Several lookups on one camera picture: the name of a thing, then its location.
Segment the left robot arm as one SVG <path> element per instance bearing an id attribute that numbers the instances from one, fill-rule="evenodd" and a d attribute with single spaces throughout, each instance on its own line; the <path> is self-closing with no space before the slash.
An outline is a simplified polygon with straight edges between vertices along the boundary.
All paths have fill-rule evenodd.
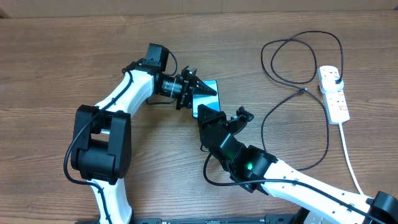
<path id="1" fill-rule="evenodd" d="M 191 108 L 193 97 L 218 92 L 196 76 L 196 69 L 165 72 L 172 52 L 149 44 L 146 56 L 122 69 L 122 82 L 94 106 L 81 105 L 75 114 L 73 139 L 63 162 L 65 177 L 88 185 L 99 207 L 98 223 L 133 223 L 124 183 L 132 157 L 131 119 L 152 95 L 171 98 L 178 110 Z"/>

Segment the Samsung Galaxy smartphone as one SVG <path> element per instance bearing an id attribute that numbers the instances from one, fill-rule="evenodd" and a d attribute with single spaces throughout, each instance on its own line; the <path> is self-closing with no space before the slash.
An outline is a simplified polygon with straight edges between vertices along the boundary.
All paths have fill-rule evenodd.
<path id="1" fill-rule="evenodd" d="M 194 119 L 198 119 L 199 105 L 205 105 L 213 110 L 221 111 L 218 82 L 216 80 L 205 80 L 204 83 L 214 89 L 216 91 L 216 95 L 193 95 L 192 116 Z"/>

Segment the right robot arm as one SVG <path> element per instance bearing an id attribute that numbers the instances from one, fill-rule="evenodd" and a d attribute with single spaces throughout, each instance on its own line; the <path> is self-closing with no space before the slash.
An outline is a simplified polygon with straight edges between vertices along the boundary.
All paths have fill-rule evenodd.
<path id="1" fill-rule="evenodd" d="M 239 142 L 235 135 L 254 117 L 243 107 L 227 119 L 224 112 L 199 105 L 197 116 L 200 141 L 230 175 L 230 185 L 288 200 L 332 223 L 397 223 L 395 197 L 379 191 L 371 198 L 338 189 Z"/>

